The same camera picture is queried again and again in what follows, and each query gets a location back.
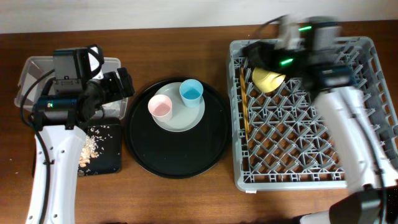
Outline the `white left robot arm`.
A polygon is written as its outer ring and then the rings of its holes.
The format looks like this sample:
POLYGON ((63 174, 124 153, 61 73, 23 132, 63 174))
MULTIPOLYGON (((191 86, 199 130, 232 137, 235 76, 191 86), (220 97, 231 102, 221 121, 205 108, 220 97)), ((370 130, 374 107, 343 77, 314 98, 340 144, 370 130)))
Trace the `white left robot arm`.
POLYGON ((86 130, 104 104, 134 95, 126 68, 76 80, 84 87, 59 93, 58 80, 48 71, 32 112, 22 120, 35 134, 36 156, 27 223, 73 223, 78 163, 86 130))

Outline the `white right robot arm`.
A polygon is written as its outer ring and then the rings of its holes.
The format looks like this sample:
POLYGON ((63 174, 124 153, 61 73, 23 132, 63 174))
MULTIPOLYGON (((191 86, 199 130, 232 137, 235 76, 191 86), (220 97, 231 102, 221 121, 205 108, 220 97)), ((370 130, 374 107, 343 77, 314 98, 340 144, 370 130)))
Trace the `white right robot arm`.
POLYGON ((369 121, 363 92, 352 69, 335 61, 331 47, 306 43, 277 49, 257 41, 243 48, 253 67, 299 77, 335 143, 349 195, 327 211, 298 217, 299 223, 397 223, 397 170, 369 121))

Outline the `food scraps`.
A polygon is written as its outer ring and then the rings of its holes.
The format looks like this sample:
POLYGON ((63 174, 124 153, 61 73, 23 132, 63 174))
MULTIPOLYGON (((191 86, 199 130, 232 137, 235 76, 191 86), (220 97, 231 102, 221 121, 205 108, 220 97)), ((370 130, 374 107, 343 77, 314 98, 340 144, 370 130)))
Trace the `food scraps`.
POLYGON ((105 151, 106 140, 112 140, 109 133, 110 125, 91 126, 88 128, 85 145, 80 154, 79 168, 88 167, 94 159, 99 158, 105 151))

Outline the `yellow bowl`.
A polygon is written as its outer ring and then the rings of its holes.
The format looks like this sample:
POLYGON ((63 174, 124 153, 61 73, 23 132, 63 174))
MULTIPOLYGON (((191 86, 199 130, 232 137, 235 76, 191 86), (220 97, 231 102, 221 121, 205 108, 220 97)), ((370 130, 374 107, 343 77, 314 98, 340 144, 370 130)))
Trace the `yellow bowl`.
POLYGON ((285 75, 255 68, 252 72, 252 81, 263 93, 276 90, 285 79, 285 75))

